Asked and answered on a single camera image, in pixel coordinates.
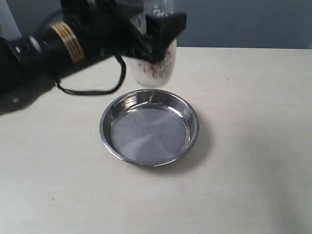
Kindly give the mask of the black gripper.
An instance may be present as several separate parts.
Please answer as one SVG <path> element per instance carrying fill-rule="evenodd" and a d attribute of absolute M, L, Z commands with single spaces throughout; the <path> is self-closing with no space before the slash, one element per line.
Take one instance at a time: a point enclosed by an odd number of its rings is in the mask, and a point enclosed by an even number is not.
<path fill-rule="evenodd" d="M 142 0 L 62 0 L 63 33 L 71 37 L 61 48 L 62 60 L 97 60 L 114 53 L 156 64 L 186 29 L 187 14 L 146 15 L 146 36 L 131 20 L 144 10 Z"/>

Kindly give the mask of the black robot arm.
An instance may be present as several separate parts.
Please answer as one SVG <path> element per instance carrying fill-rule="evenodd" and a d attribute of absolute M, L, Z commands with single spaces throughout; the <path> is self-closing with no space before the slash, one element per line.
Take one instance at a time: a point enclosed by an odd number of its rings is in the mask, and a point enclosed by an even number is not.
<path fill-rule="evenodd" d="M 34 34 L 0 40 L 0 113 L 23 110 L 61 80 L 114 57 L 121 66 L 116 86 L 109 90 L 62 91 L 74 96 L 115 93 L 126 77 L 124 57 L 156 64 L 186 28 L 184 12 L 166 16 L 145 14 L 146 32 L 132 19 L 144 13 L 143 0 L 63 0 L 61 21 Z"/>

